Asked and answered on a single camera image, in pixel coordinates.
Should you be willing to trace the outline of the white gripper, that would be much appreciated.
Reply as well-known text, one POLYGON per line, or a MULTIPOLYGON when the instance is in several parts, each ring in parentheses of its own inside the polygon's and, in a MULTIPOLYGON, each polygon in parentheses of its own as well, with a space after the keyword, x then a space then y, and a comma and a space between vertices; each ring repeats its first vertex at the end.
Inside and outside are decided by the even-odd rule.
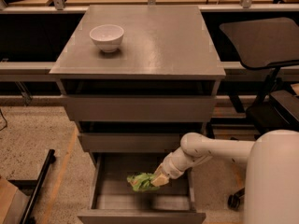
POLYGON ((171 152, 164 158, 162 164, 158 166, 150 183, 154 187, 160 187, 166 185, 169 182, 169 178, 178 179, 184 174, 181 168, 182 164, 182 158, 171 152))

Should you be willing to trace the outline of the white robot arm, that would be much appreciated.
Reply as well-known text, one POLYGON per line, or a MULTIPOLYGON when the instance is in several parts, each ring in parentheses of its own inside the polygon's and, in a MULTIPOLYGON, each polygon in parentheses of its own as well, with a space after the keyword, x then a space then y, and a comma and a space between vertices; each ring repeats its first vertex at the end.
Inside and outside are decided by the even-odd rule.
POLYGON ((163 186, 216 157, 246 167, 244 224, 299 224, 299 132, 275 130, 255 141, 186 133, 158 166, 151 184, 163 186))

